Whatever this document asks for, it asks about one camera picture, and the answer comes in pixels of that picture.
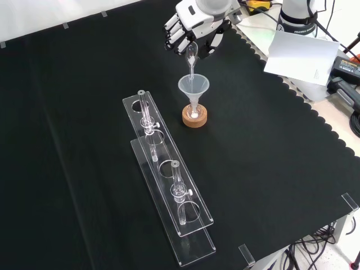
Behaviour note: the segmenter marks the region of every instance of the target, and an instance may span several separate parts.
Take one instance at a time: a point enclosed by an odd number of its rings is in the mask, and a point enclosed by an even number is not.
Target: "clear acrylic rack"
[[[131,141],[180,266],[215,253],[206,230],[213,218],[149,92],[123,100],[137,135]]]

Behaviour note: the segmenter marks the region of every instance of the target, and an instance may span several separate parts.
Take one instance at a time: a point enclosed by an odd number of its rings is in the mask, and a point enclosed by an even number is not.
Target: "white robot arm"
[[[313,32],[316,18],[309,14],[309,8],[316,15],[315,1],[283,0],[277,30],[302,35]],[[165,48],[181,55],[191,42],[209,36],[199,52],[199,57],[205,58],[220,44],[231,23],[241,21],[240,15],[238,0],[182,0],[176,5],[176,14],[164,25]]]
[[[191,42],[213,33],[206,43],[207,53],[212,53],[220,44],[223,32],[231,26],[225,18],[232,14],[233,23],[240,22],[237,11],[240,11],[237,0],[181,1],[176,5],[177,13],[164,25],[165,48],[172,50],[177,46],[175,53],[183,54]]]

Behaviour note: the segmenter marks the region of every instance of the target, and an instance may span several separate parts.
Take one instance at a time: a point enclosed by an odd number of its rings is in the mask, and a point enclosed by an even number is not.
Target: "wooden base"
[[[190,118],[189,116],[187,116],[187,107],[189,105],[186,105],[185,108],[182,110],[182,121],[184,122],[185,125],[187,125],[189,128],[200,128],[203,125],[205,125],[206,121],[208,120],[208,111],[206,110],[205,107],[203,107],[203,105],[199,106],[202,109],[202,114],[196,118]]]

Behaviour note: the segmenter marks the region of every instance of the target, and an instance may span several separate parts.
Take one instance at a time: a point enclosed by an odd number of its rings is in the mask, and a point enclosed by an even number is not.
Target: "funnel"
[[[191,74],[189,74],[179,80],[178,86],[190,99],[190,105],[187,108],[188,117],[193,119],[200,117],[202,109],[201,106],[199,106],[199,98],[210,86],[207,77],[194,74],[193,78],[191,78]]]

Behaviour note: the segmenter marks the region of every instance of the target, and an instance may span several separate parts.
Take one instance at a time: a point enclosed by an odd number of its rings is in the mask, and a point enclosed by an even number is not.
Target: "white sheet of paper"
[[[339,42],[276,31],[265,72],[325,86]]]

